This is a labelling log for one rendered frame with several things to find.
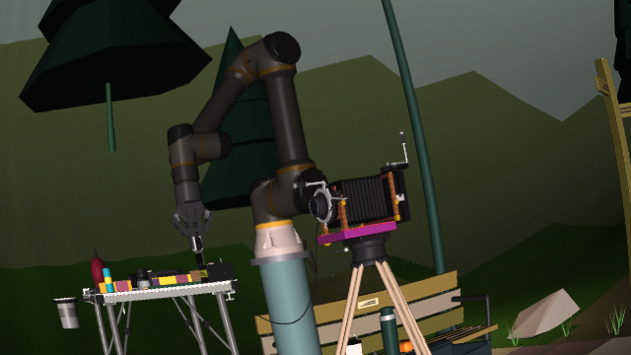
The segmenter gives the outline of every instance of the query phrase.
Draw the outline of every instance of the bench armrest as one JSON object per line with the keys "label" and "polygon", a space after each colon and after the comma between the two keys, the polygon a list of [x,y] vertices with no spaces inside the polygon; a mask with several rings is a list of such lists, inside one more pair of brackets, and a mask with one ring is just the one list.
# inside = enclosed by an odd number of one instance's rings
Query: bench armrest
{"label": "bench armrest", "polygon": [[[489,295],[484,296],[460,296],[452,297],[452,302],[475,302],[484,301],[486,305],[486,326],[491,327],[491,301]],[[491,340],[491,334],[484,334],[484,340]]]}

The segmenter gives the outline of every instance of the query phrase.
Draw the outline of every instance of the sky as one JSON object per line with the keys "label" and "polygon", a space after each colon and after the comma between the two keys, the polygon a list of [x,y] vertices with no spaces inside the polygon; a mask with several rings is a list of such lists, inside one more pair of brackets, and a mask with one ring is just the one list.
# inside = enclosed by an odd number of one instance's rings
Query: sky
{"label": "sky", "polygon": [[[0,44],[43,37],[50,2],[0,0]],[[564,120],[599,95],[595,60],[609,61],[619,86],[612,0],[391,3],[415,88],[476,71]],[[286,32],[302,49],[299,72],[373,55],[399,73],[378,0],[182,0],[171,19],[201,47],[223,43],[230,26],[239,37]]]}

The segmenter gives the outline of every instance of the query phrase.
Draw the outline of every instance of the wooden tripod leg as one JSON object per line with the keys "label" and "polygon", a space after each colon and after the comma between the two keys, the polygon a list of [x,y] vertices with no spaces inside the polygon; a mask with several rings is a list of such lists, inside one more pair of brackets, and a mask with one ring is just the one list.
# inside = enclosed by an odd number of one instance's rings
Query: wooden tripod leg
{"label": "wooden tripod leg", "polygon": [[416,355],[430,355],[430,352],[425,352],[424,348],[421,350],[421,340],[419,340],[417,332],[418,325],[416,325],[416,321],[414,318],[411,318],[408,313],[405,311],[403,304],[406,304],[405,299],[401,299],[399,294],[395,291],[395,288],[398,287],[396,283],[392,284],[389,279],[389,275],[386,271],[386,268],[379,262],[376,262],[377,270],[384,280],[384,285],[386,286],[387,292],[390,295],[390,299],[394,304],[394,308],[396,309],[397,316],[401,318],[401,322],[403,323],[403,327],[405,328],[405,332],[410,338],[412,342],[412,346],[414,347],[414,352]]}
{"label": "wooden tripod leg", "polygon": [[339,329],[339,337],[337,340],[337,349],[335,355],[342,355],[346,351],[346,345],[348,344],[348,335],[351,332],[353,326],[353,318],[355,316],[355,303],[357,302],[357,295],[359,294],[359,287],[362,283],[362,274],[364,273],[364,264],[361,264],[359,268],[353,267],[353,275],[351,276],[351,284],[348,288],[348,297],[346,298],[346,309],[344,310],[344,319],[342,320],[342,327]]}
{"label": "wooden tripod leg", "polygon": [[419,329],[418,324],[416,323],[416,319],[414,318],[414,315],[412,314],[412,310],[410,310],[409,305],[405,301],[405,296],[403,296],[403,292],[401,292],[401,288],[396,283],[396,279],[394,278],[394,274],[392,274],[392,270],[390,269],[390,265],[387,263],[387,261],[384,261],[382,263],[382,266],[384,267],[384,270],[386,271],[386,275],[389,276],[391,284],[393,286],[395,286],[394,287],[394,292],[397,293],[399,299],[402,300],[402,305],[401,306],[403,307],[403,310],[407,313],[407,316],[412,321],[413,332],[416,334],[418,342],[420,343],[421,347],[426,351],[427,354],[431,354],[430,349],[427,346],[427,342],[425,341],[425,337],[423,336],[423,333],[421,332],[421,329]]}

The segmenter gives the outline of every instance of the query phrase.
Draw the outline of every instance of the metal table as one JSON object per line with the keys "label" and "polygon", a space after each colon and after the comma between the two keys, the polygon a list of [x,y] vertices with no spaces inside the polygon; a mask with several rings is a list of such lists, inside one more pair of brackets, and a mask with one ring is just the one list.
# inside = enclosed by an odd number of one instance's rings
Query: metal table
{"label": "metal table", "polygon": [[[133,301],[157,300],[168,297],[171,297],[174,300],[175,306],[177,307],[177,310],[179,311],[181,316],[184,318],[186,326],[188,326],[190,331],[193,333],[193,336],[197,340],[197,343],[199,344],[199,350],[201,351],[202,355],[208,355],[208,350],[206,349],[206,343],[204,342],[204,336],[201,328],[202,324],[200,324],[200,322],[203,323],[204,327],[212,331],[213,334],[215,334],[215,336],[217,336],[217,338],[224,345],[226,345],[226,347],[231,351],[232,355],[239,355],[239,349],[237,348],[237,342],[235,341],[235,333],[233,332],[232,323],[230,322],[230,315],[228,314],[228,308],[226,307],[226,300],[224,299],[224,294],[228,294],[230,297],[230,294],[235,293],[235,290],[238,288],[239,284],[237,280],[233,280],[196,285],[174,285],[174,287],[104,294],[90,294],[90,289],[84,289],[83,301],[94,304],[95,306],[95,313],[97,314],[97,322],[99,324],[99,334],[101,335],[101,344],[103,345],[103,352],[105,355],[109,355],[112,344],[115,346],[116,353],[118,355],[126,355],[127,339],[129,337],[129,321],[131,317],[131,303]],[[202,317],[196,309],[195,299],[193,298],[193,296],[209,293],[212,293],[217,297],[219,313],[221,314],[221,319],[224,323],[224,329],[226,330],[228,342],[224,341],[224,339],[217,333],[217,331],[215,331],[215,329],[210,326],[210,321],[204,319],[204,317]],[[186,317],[181,307],[175,300],[175,297],[180,297],[190,308],[192,326],[190,319]],[[129,305],[126,313],[127,326],[124,330],[125,342],[123,347],[123,344],[120,340],[120,334],[118,332],[118,324],[120,323],[120,317],[124,313],[125,302],[129,302]],[[114,305],[116,305],[116,303],[121,303],[120,311],[118,312],[118,318],[116,318],[116,316],[114,315]],[[111,340],[109,342],[109,346],[107,346],[107,336],[105,334],[105,325],[103,322],[101,305],[105,305],[107,309],[107,315],[109,317],[109,324],[111,325]]]}

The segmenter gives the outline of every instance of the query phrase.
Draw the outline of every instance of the wooden bench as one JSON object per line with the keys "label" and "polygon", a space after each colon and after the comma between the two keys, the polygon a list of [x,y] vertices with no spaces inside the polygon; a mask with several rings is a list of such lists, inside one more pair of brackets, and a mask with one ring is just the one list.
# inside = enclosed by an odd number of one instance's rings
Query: wooden bench
{"label": "wooden bench", "polygon": [[[478,351],[471,354],[491,355],[489,333],[497,329],[497,324],[491,325],[488,296],[461,297],[460,290],[457,288],[456,271],[403,285],[400,288],[412,315],[414,315],[424,335],[447,328],[452,329],[449,332],[427,339],[430,348],[433,342],[447,339],[451,342],[453,348],[460,348],[458,352],[454,351],[454,353],[465,353],[479,348]],[[355,307],[355,317],[350,331],[351,334],[357,335],[362,340],[362,351],[364,354],[384,349],[380,309],[393,306],[386,290],[359,296],[357,303],[365,304],[370,300],[375,300],[376,303],[373,306],[362,309]],[[460,302],[480,300],[486,301],[486,325],[457,328],[457,324],[464,322],[464,308],[460,306]],[[335,354],[345,307],[346,300],[314,306],[315,322],[317,323],[317,332],[320,345],[322,346],[322,355]],[[264,315],[263,317],[269,319],[269,315]],[[256,330],[260,335],[263,353],[265,355],[276,354],[271,323],[258,317],[254,319],[256,321]],[[399,317],[397,317],[397,324],[399,325],[398,339],[407,339],[408,336],[403,326],[401,326]],[[482,338],[483,342],[467,343],[467,341],[475,338]]]}

